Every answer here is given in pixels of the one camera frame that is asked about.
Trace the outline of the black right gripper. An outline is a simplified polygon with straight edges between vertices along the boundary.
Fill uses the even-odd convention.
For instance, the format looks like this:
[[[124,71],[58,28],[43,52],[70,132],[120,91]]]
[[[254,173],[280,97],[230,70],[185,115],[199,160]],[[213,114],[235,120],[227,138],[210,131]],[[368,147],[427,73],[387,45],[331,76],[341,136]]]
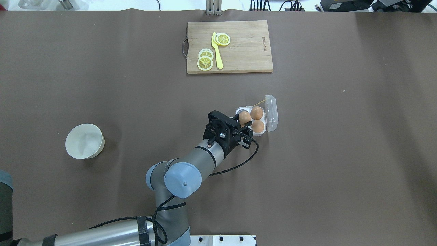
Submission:
[[[203,139],[207,139],[208,145],[218,143],[227,155],[242,141],[253,140],[253,130],[247,128],[246,114],[236,114],[229,117],[219,111],[212,111],[208,114],[208,124],[203,133]]]

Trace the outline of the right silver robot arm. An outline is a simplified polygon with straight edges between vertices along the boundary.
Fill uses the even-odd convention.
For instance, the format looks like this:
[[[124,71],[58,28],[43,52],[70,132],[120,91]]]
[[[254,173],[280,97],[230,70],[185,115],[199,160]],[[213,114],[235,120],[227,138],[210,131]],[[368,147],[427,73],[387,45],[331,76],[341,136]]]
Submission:
[[[2,168],[14,178],[13,238],[84,230],[94,224],[155,209],[146,171],[186,155],[202,138],[206,116],[175,123],[145,113],[21,108],[2,115]],[[76,160],[64,141],[72,128],[96,124],[106,145],[95,158]]]

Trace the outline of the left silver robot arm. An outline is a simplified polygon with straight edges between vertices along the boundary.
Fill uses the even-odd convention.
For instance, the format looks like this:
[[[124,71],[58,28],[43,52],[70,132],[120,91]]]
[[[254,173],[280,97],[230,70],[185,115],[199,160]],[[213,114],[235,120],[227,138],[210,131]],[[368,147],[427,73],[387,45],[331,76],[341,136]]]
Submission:
[[[13,240],[12,176],[0,171],[0,245],[9,246]]]

